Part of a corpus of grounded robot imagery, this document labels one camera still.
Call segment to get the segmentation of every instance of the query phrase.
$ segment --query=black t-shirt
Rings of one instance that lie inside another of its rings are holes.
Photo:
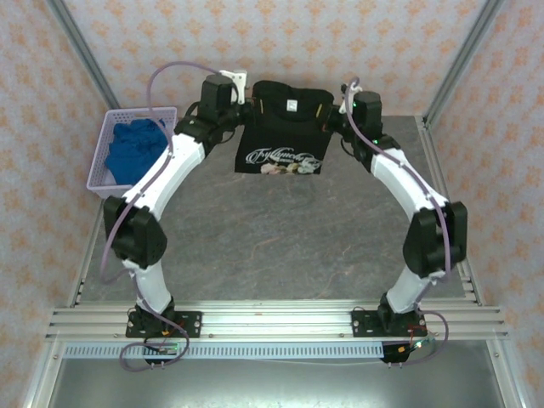
[[[252,96],[255,123],[245,126],[235,171],[319,174],[332,134],[323,131],[332,94],[261,81],[253,86]]]

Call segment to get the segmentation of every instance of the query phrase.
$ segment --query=blue towel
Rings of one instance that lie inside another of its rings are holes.
[[[117,123],[105,165],[117,184],[134,185],[155,164],[167,145],[164,133],[151,119],[135,119],[129,125]]]

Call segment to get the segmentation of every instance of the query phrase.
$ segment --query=wall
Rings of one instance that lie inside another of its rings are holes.
[[[541,402],[544,8],[536,3],[505,2],[433,137],[450,196],[468,206],[469,256],[485,300],[505,306],[524,380]]]
[[[153,70],[171,60],[246,69],[252,83],[275,79],[322,87],[361,76],[388,115],[429,106],[485,0],[67,0],[124,107],[145,105]],[[204,75],[170,69],[157,105],[184,108]]]
[[[93,225],[106,106],[44,1],[3,0],[0,19],[0,406],[16,407]]]

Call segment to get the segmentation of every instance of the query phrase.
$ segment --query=plastic basket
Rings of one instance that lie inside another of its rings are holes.
[[[164,121],[168,131],[178,121],[178,110],[175,107],[154,108],[156,115]],[[113,127],[117,123],[130,123],[133,119],[149,118],[147,108],[116,109],[108,110],[105,114],[102,129],[100,130],[99,142],[94,151],[93,164],[88,174],[87,188],[98,194],[101,198],[109,196],[121,197],[126,191],[132,188],[130,184],[116,184],[113,174],[105,166],[105,158],[110,154],[110,143],[113,141]]]

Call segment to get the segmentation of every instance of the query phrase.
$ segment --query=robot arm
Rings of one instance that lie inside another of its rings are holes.
[[[384,334],[402,337],[409,326],[419,326],[417,307],[428,286],[435,285],[445,277],[444,231],[440,228],[431,199],[445,215],[450,241],[450,266],[466,257],[467,209],[460,202],[450,203],[428,185],[407,161],[399,144],[383,133],[379,94],[354,87],[348,92],[347,103],[353,106],[354,122],[360,132],[381,152],[372,149],[355,134],[345,115],[345,98],[342,105],[331,112],[329,123],[332,130],[339,132],[344,141],[352,145],[355,159],[385,184],[411,221],[403,246],[405,266],[395,285],[382,296],[377,311],[377,321]],[[412,176],[418,178],[426,188],[425,192]],[[376,335],[375,327],[369,330]]]
[[[172,137],[172,149],[166,149],[131,190],[121,198],[109,197],[104,204],[105,229],[109,235],[123,209],[135,200],[117,231],[112,249],[123,266],[132,271],[142,298],[153,311],[169,320],[172,320],[174,303],[162,273],[161,258],[167,247],[167,237],[159,220],[173,193],[189,173],[221,141],[224,132],[234,131],[251,112],[245,101],[246,81],[245,71],[220,71],[220,75],[208,76],[202,84],[198,113],[186,116],[178,123]],[[167,166],[157,175],[168,158]],[[149,187],[142,191],[149,182]],[[142,298],[137,300],[137,321],[146,323],[136,329],[144,337],[160,332],[162,323],[150,318]]]

